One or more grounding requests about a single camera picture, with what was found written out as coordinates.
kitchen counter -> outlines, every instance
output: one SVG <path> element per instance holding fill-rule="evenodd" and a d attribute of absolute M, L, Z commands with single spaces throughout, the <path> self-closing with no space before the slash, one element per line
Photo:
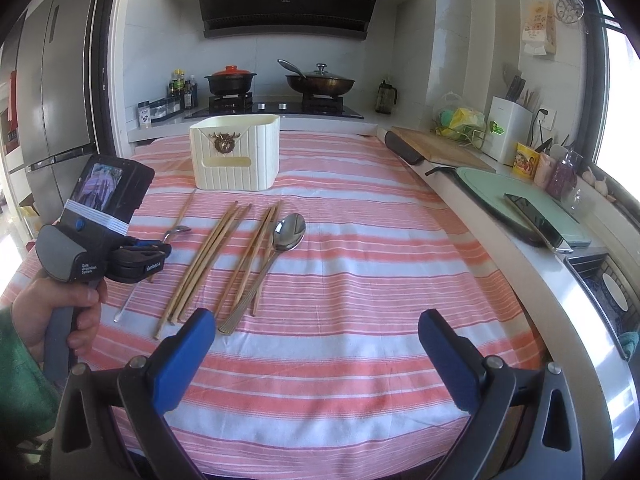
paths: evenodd
<path fill-rule="evenodd" d="M 386 128 L 380 128 L 383 140 Z M 497 172 L 511 168 L 488 156 Z M 553 359 L 565 373 L 580 425 L 586 478 L 599 479 L 626 444 L 640 412 L 628 363 L 623 360 L 586 293 L 557 256 L 546 248 L 532 247 L 516 238 L 486 213 L 449 176 L 424 174 L 434 165 L 423 161 L 412 169 L 447 203 L 489 253 L 522 302 Z M 572 256 L 603 253 L 593 242 Z"/>
<path fill-rule="evenodd" d="M 171 119 L 154 124 L 151 128 L 129 130 L 129 142 L 175 137 L 189 133 L 189 127 L 203 118 L 190 119 L 196 110 L 188 110 Z M 390 128 L 398 121 L 392 116 L 363 112 L 364 119 L 338 118 L 316 115 L 281 115 L 280 129 L 289 131 L 350 133 L 375 136 L 379 127 Z"/>

hand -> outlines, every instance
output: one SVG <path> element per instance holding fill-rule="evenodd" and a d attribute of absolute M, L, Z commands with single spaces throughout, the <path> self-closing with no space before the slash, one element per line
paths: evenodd
<path fill-rule="evenodd" d="M 93 290 L 81 283 L 60 283 L 37 274 L 12 306 L 14 328 L 36 362 L 44 359 L 44 334 L 54 308 L 61 306 L 89 307 L 78 316 L 78 330 L 69 334 L 66 343 L 77 356 L 91 350 L 100 326 L 100 311 L 107 297 L 107 285 L 102 280 Z"/>

electrical outlet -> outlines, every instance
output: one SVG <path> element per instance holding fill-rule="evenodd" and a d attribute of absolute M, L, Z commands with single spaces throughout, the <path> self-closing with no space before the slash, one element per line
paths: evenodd
<path fill-rule="evenodd" d="M 542 127 L 545 130 L 552 130 L 554 127 L 554 121 L 556 120 L 556 111 L 552 110 L 551 108 L 547 108 L 545 105 L 542 105 L 540 108 L 544 108 L 548 114 L 547 115 L 542 115 Z"/>

sink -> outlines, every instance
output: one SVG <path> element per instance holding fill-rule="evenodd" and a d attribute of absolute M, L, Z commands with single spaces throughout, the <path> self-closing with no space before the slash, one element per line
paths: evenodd
<path fill-rule="evenodd" d="M 640 301 L 624 274 L 608 253 L 567 256 L 564 259 L 564 264 L 580 283 L 594 308 L 600 314 L 616 344 L 620 357 L 628 361 L 620 344 L 619 335 L 623 332 L 638 332 L 640 329 Z M 602 294 L 592 290 L 593 283 L 600 283 L 603 274 L 611 276 L 622 290 L 629 307 L 627 312 L 624 312 L 617 305 L 610 304 Z"/>

garlic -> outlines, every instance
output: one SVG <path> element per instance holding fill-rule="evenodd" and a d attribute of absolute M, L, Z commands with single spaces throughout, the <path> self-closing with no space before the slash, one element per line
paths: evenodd
<path fill-rule="evenodd" d="M 593 174 L 593 171 L 591 171 L 591 168 L 587 168 L 587 171 L 582 174 L 582 179 L 591 187 L 596 183 L 596 176 Z"/>
<path fill-rule="evenodd" d="M 607 187 L 607 177 L 603 178 L 602 180 L 597 180 L 593 187 L 602 196 L 607 196 L 609 194 L 609 188 Z"/>

